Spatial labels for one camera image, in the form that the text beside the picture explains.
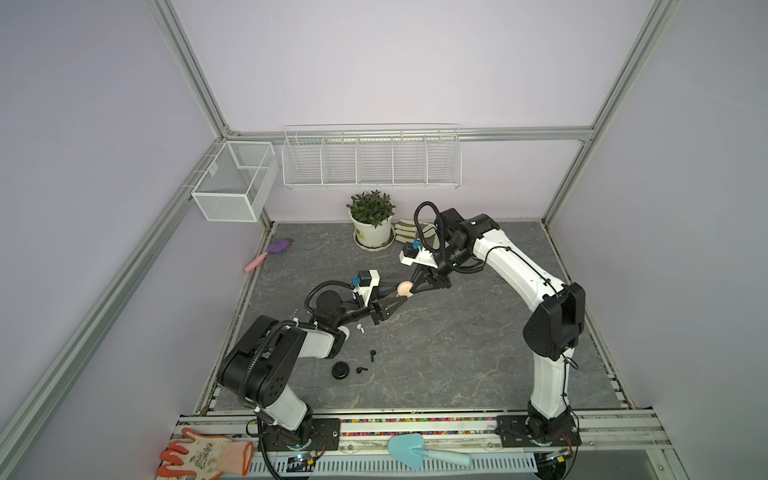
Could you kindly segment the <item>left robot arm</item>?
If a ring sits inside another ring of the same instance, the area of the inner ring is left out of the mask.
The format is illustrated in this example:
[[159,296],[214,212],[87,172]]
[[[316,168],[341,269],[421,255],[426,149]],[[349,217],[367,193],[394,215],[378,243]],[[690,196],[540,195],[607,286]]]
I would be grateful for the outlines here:
[[411,295],[407,286],[366,285],[361,278],[320,283],[304,299],[308,321],[258,317],[222,361],[217,383],[256,413],[259,431],[306,445],[312,408],[289,386],[297,361],[336,357],[348,338],[343,328],[366,317],[376,324],[388,319]]

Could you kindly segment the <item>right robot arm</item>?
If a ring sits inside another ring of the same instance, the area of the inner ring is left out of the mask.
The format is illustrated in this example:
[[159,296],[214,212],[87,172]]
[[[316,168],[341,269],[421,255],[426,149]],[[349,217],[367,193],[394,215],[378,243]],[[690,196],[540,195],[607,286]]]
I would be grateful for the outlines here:
[[406,244],[401,262],[415,267],[411,279],[397,287],[410,297],[451,286],[452,273],[495,271],[522,298],[531,312],[523,338],[533,352],[534,383],[523,432],[537,445],[565,438],[576,427],[568,400],[573,352],[584,331],[586,292],[536,264],[486,214],[466,219],[456,210],[440,212],[424,201],[413,218],[416,240]]

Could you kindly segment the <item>pink earbud charging case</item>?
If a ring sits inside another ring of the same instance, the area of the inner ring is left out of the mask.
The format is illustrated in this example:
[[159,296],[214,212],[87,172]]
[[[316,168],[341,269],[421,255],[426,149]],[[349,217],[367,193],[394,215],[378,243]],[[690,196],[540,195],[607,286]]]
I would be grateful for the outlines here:
[[403,281],[397,286],[397,296],[410,298],[413,295],[412,292],[413,283],[411,281]]

